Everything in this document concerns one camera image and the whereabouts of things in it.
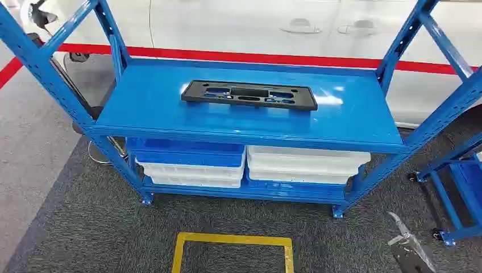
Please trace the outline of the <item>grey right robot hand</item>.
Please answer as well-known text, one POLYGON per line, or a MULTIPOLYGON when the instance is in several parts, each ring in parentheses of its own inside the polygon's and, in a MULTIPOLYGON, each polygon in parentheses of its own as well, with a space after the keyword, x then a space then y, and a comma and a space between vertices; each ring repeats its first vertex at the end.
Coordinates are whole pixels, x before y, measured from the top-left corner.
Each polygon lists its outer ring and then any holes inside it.
POLYGON ((406 227, 400 217, 388 212, 400 233, 388 241, 390 251, 398 264, 398 272, 437 272, 429 254, 420 241, 406 227))

